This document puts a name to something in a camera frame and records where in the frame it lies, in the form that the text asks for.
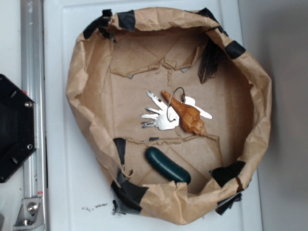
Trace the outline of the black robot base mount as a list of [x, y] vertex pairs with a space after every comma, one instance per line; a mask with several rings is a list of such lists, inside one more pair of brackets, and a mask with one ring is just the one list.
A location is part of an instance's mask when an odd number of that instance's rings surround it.
[[0, 76], [0, 182], [5, 183], [36, 150], [35, 102]]

